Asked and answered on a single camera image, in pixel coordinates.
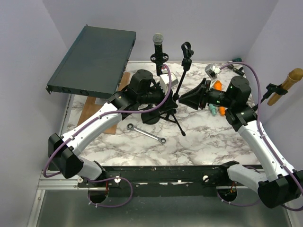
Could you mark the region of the mint green toy microphone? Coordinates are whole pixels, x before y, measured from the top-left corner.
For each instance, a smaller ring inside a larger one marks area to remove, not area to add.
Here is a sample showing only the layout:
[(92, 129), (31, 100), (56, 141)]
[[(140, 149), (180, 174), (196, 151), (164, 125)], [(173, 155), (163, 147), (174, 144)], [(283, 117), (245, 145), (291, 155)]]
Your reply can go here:
[(216, 106), (213, 104), (209, 104), (209, 109), (210, 109), (212, 116), (216, 116), (216, 114), (217, 114)]

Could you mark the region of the black tripod shock-mount stand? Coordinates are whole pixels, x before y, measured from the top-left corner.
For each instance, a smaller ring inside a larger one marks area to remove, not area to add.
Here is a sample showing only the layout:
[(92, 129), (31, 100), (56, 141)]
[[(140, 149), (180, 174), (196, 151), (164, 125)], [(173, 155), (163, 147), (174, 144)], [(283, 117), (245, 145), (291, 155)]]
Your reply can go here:
[(162, 52), (155, 52), (150, 56), (151, 62), (155, 63), (156, 65), (156, 74), (160, 76), (162, 74), (162, 66), (165, 62), (167, 62), (169, 56), (166, 53)]

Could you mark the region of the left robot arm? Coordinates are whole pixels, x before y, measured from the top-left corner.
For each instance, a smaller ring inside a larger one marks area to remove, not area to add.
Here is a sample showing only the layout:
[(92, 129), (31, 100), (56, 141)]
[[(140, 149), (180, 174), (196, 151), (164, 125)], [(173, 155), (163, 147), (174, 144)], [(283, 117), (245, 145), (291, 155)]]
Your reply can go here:
[(69, 179), (76, 175), (96, 180), (102, 175), (102, 167), (96, 161), (81, 158), (82, 151), (105, 130), (132, 114), (149, 114), (155, 111), (177, 108), (173, 100), (172, 86), (177, 79), (163, 64), (164, 74), (158, 83), (147, 70), (137, 70), (130, 83), (115, 92), (106, 103), (85, 122), (61, 136), (57, 133), (48, 139), (48, 156), (45, 169), (53, 163), (58, 173)]

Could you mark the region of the black microphone silver grille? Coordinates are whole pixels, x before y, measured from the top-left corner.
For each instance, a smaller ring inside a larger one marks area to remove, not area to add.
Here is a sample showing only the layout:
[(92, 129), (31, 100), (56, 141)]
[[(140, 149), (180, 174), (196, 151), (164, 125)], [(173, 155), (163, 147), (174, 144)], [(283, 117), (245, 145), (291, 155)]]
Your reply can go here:
[(160, 33), (156, 33), (153, 38), (154, 43), (154, 51), (155, 53), (150, 57), (150, 60), (156, 64), (156, 73), (157, 76), (162, 74), (162, 65), (163, 65), (163, 51), (162, 51), (162, 43), (163, 43), (163, 35)]

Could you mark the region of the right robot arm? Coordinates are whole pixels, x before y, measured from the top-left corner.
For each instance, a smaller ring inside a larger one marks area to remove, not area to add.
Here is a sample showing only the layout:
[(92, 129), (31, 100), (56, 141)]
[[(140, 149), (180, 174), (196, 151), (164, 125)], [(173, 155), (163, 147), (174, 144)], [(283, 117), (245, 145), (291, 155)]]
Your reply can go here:
[(227, 122), (248, 143), (264, 172), (257, 173), (231, 161), (221, 165), (224, 177), (252, 189), (264, 205), (274, 208), (300, 197), (303, 172), (295, 170), (266, 135), (256, 112), (247, 104), (250, 93), (248, 80), (241, 76), (233, 77), (226, 91), (211, 88), (210, 81), (203, 79), (178, 101), (196, 110), (207, 104), (226, 108)]

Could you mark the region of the black round-base shock-mount stand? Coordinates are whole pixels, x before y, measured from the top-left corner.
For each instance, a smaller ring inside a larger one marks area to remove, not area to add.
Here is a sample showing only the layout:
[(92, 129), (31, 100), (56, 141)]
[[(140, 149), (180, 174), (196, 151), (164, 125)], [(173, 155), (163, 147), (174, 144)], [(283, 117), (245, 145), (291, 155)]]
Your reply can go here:
[(147, 125), (154, 125), (159, 122), (160, 120), (160, 112), (155, 110), (148, 113), (142, 113), (141, 114), (141, 120), (143, 124)]

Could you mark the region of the orange toy microphone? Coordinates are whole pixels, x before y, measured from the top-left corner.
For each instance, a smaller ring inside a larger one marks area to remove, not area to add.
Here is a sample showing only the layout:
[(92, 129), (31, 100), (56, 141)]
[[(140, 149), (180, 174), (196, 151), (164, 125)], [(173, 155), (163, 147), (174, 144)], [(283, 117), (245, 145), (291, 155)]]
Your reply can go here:
[[(222, 91), (222, 84), (220, 81), (214, 83), (214, 89)], [(218, 107), (221, 116), (225, 116), (225, 108), (223, 106)]]

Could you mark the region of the black tripod clip stand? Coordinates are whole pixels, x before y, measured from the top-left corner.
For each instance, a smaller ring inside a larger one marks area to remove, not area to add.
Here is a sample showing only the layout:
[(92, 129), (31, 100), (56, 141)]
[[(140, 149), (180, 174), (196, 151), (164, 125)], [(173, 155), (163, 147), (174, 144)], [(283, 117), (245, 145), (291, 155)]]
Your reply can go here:
[[(183, 52), (183, 60), (181, 62), (181, 66), (183, 67), (183, 73), (182, 73), (181, 79), (178, 81), (178, 87), (177, 87), (176, 91), (175, 92), (171, 91), (171, 93), (174, 94), (173, 97), (176, 101), (179, 98), (179, 91), (180, 91), (181, 85), (183, 83), (183, 80), (185, 78), (185, 75), (190, 70), (190, 67), (192, 64), (191, 57), (194, 55), (194, 51), (191, 49), (191, 44), (189, 42), (184, 42), (181, 45), (181, 50)], [(178, 120), (175, 117), (177, 109), (173, 109), (169, 112), (163, 112), (163, 110), (158, 110), (158, 109), (157, 109), (157, 111), (160, 112), (160, 119), (175, 123), (179, 127), (182, 136), (186, 135), (186, 133), (183, 131)]]

